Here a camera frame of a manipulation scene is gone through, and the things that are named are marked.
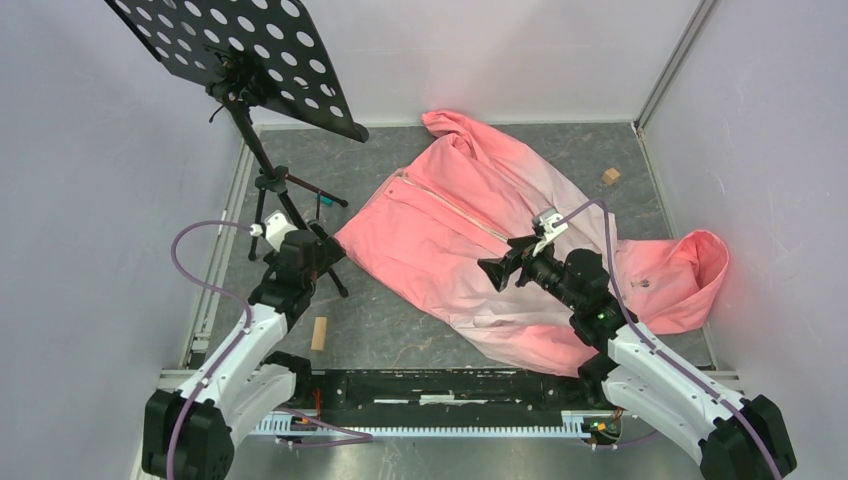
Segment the black perforated music stand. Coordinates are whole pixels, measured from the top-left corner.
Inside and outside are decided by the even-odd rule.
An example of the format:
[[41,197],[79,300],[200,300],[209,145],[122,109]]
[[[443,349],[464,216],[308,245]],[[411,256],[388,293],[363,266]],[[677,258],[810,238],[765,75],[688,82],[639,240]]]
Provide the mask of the black perforated music stand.
[[254,128],[264,108],[364,143],[328,51],[300,1],[110,1],[108,7],[171,75],[203,87],[228,112],[254,155],[261,197],[274,193],[299,228],[307,222],[288,194],[295,184],[335,205],[347,200],[275,165]]

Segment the pink zip jacket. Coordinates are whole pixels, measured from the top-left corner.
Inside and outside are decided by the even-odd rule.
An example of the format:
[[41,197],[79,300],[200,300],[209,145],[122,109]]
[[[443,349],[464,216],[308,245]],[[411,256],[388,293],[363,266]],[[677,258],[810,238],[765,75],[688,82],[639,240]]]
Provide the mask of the pink zip jacket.
[[573,377],[595,351],[570,326],[570,311],[539,286],[497,292],[477,265],[499,258],[535,215],[571,215],[559,257],[590,249],[615,261],[626,306],[654,333],[706,321],[730,263],[706,230],[679,240],[625,240],[615,218],[528,145],[450,110],[423,114],[433,143],[395,171],[338,232],[347,256],[416,308],[444,321],[486,357]]

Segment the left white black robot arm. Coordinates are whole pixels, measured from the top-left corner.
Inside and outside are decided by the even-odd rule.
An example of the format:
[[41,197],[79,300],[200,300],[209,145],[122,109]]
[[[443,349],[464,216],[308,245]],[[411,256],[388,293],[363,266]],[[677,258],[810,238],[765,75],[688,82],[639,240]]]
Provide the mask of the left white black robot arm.
[[270,350],[309,308],[318,279],[344,258],[315,221],[285,219],[246,227],[272,248],[267,269],[222,344],[174,390],[158,388],[145,405],[140,467],[162,479],[223,479],[235,450],[277,405],[306,405],[313,379],[280,364]]

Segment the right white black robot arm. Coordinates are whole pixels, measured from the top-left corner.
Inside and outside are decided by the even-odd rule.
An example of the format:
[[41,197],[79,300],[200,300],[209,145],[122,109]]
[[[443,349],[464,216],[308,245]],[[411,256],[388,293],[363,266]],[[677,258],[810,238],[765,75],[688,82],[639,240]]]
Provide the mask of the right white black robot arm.
[[534,236],[509,240],[500,258],[478,266],[497,291],[512,274],[568,307],[578,338],[596,349],[578,369],[577,392],[591,408],[608,403],[642,418],[698,465],[705,479],[783,479],[798,466],[779,407],[748,399],[672,351],[609,291],[600,254],[551,246],[534,252]]

